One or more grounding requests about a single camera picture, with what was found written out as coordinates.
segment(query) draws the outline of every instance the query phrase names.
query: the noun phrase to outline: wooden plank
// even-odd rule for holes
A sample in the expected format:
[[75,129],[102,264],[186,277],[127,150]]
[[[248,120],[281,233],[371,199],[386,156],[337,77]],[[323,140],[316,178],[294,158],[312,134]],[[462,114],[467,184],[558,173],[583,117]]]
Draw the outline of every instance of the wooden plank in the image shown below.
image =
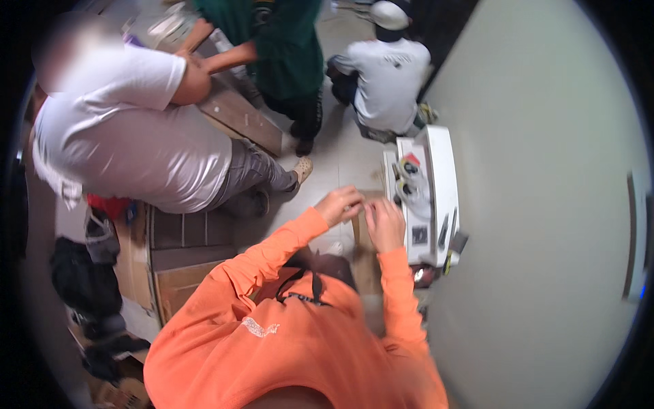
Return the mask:
[[275,156],[281,155],[282,131],[230,87],[220,74],[211,77],[211,93],[198,103],[202,112]]
[[[385,197],[382,191],[365,191],[361,193],[366,199]],[[359,294],[383,294],[381,288],[381,269],[377,261],[377,251],[370,240],[368,226],[363,212],[352,219],[354,230],[354,258],[352,276]]]

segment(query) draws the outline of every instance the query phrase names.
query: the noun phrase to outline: white wall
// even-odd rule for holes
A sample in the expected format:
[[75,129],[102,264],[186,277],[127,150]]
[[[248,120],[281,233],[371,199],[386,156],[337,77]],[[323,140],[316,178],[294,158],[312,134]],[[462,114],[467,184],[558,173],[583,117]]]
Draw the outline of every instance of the white wall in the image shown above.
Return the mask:
[[439,370],[473,408],[585,406],[637,308],[627,173],[649,184],[618,64],[572,0],[481,0],[426,100],[471,234],[433,288]]

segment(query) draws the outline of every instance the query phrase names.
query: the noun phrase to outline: light gray t-shirt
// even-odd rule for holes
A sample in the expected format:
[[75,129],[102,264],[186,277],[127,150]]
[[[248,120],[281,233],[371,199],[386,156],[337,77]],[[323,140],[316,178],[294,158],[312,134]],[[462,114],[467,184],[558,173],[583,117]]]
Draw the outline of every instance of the light gray t-shirt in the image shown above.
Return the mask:
[[415,118],[415,99],[431,57],[415,41],[357,41],[335,58],[337,69],[359,72],[354,108],[359,121],[372,129],[406,132]]
[[232,143],[195,105],[169,105],[185,69],[184,58],[130,45],[92,52],[62,80],[78,97],[48,97],[41,107],[35,149],[84,192],[170,213],[203,209],[225,178]]

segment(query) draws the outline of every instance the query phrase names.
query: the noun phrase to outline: black bag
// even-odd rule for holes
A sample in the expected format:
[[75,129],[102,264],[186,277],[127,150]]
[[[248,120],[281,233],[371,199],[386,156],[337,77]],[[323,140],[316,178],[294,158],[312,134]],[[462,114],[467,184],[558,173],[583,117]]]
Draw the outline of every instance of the black bag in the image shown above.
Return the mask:
[[50,258],[52,284],[63,302],[90,321],[120,313],[122,297],[111,264],[94,264],[86,246],[59,237]]

